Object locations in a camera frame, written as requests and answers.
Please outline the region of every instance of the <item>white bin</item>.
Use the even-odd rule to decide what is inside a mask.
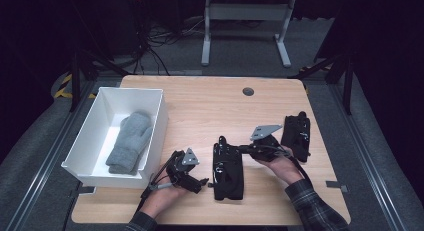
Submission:
[[[111,174],[106,159],[120,131],[120,122],[139,110],[150,115],[153,134],[138,163],[138,172]],[[86,186],[146,188],[160,165],[167,124],[163,90],[102,87],[62,167]]]

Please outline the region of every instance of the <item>gray carpet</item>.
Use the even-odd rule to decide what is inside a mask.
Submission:
[[[324,38],[331,20],[293,21],[289,26],[285,44],[292,61],[291,68],[283,68],[276,45],[272,39],[278,23],[265,22],[257,28],[235,23],[219,23],[213,26],[210,65],[200,64],[203,37],[199,33],[183,38],[172,45],[163,45],[154,50],[160,55],[172,75],[203,76],[257,76],[281,77],[298,73],[300,67],[313,64],[313,58]],[[141,60],[145,74],[157,73],[158,64],[152,55],[145,54]],[[387,186],[393,206],[407,230],[424,230],[422,204],[413,192],[407,179],[399,169],[381,130],[375,121],[358,81],[352,90],[352,116],[347,117],[340,110],[340,90],[323,81],[326,72],[320,71],[304,80],[309,90],[309,100],[317,118],[323,139],[338,181],[347,185],[344,193],[352,222],[351,230],[390,230],[388,222],[368,174],[361,163],[360,150],[352,138],[346,120],[354,122],[373,164]],[[57,89],[63,77],[52,87]],[[99,86],[116,86],[120,79],[111,72],[102,72],[89,92],[96,92]],[[69,211],[72,208],[72,190],[78,181],[60,167],[65,159],[93,99],[87,99],[74,117],[67,135],[60,145],[56,143],[58,133],[72,113],[69,113],[70,99],[57,98],[54,104],[34,122],[0,166],[0,230],[6,230],[10,220],[25,197],[34,177],[50,151],[57,152],[50,172],[39,196],[28,207],[28,215],[20,222],[25,230],[120,230],[122,224],[76,224]],[[161,227],[161,230],[177,230],[176,227]],[[290,230],[302,230],[290,227]]]

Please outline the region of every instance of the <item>hand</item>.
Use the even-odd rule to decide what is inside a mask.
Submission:
[[[290,151],[290,153],[293,153],[290,148],[285,146],[282,147],[285,150]],[[294,166],[293,162],[286,157],[278,157],[271,162],[265,162],[262,160],[256,161],[270,168],[278,178],[286,182],[288,185],[303,179],[303,176],[300,174],[296,166]]]
[[[165,170],[161,173],[158,180],[160,180],[159,184],[171,182],[170,179],[166,177]],[[186,193],[188,193],[188,190],[174,186],[155,190],[150,194],[146,202],[140,208],[140,212],[143,212],[152,218],[156,218],[162,211],[172,206],[175,201],[184,196]]]

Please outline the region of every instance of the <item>shirt sleeve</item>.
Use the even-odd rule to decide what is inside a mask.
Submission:
[[[137,212],[125,227],[125,231],[153,231],[156,226],[155,219],[145,213]]]
[[[326,204],[305,179],[286,188],[305,230],[349,230],[346,220]]]

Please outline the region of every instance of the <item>wooden table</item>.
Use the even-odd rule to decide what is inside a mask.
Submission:
[[[229,77],[126,76],[123,88],[164,90],[169,121],[162,162],[174,150],[191,147],[200,160],[190,175],[212,178],[212,147],[223,135],[231,145],[250,144],[258,125],[283,124],[285,116],[305,111],[311,120],[311,156],[304,164],[315,190],[348,222],[350,216],[340,189],[326,187],[336,181],[312,108],[299,80]],[[254,90],[246,96],[242,90]],[[274,133],[280,139],[282,130]],[[284,192],[286,184],[249,155],[243,157],[244,198],[215,201],[213,189],[190,193],[162,213],[160,224],[178,225],[299,225],[298,214]],[[77,223],[126,223],[140,201],[142,190],[97,188],[79,196],[72,213]]]

